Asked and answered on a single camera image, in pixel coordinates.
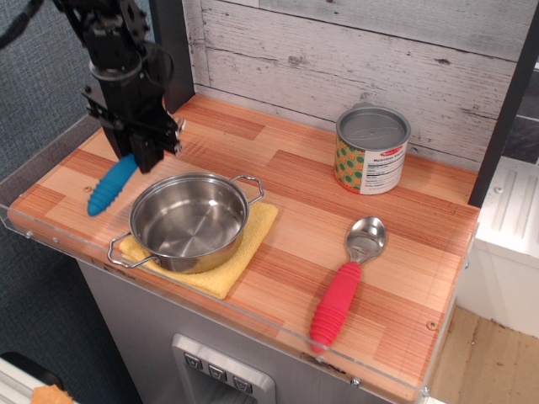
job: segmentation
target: blue spoon handle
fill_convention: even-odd
[[[88,215],[96,216],[109,207],[137,168],[135,156],[122,157],[98,182],[88,201]]]

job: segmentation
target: red silicone handle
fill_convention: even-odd
[[[360,278],[361,266],[358,263],[346,263],[337,271],[312,318],[313,341],[329,346],[339,335]],[[323,351],[323,348],[314,344],[311,344],[311,349],[316,353]]]

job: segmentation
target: can lid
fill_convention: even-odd
[[[357,104],[337,120],[337,133],[353,147],[386,150],[410,137],[410,124],[401,114],[385,107]]]

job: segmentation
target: metal pot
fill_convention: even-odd
[[[260,195],[247,201],[234,183],[238,178],[259,183]],[[164,269],[188,274],[216,268],[236,252],[249,206],[263,196],[260,180],[247,175],[230,180],[207,173],[166,178],[135,200],[131,231],[110,241],[109,261],[134,268],[154,259]],[[114,243],[129,234],[152,255],[133,264],[113,259]]]

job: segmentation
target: spoon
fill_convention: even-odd
[[[350,261],[340,267],[323,294],[311,323],[311,339],[329,346],[339,335],[361,277],[361,264],[376,258],[386,242],[386,227],[377,217],[364,217],[357,221],[346,237]],[[311,349],[323,348],[311,344]]]

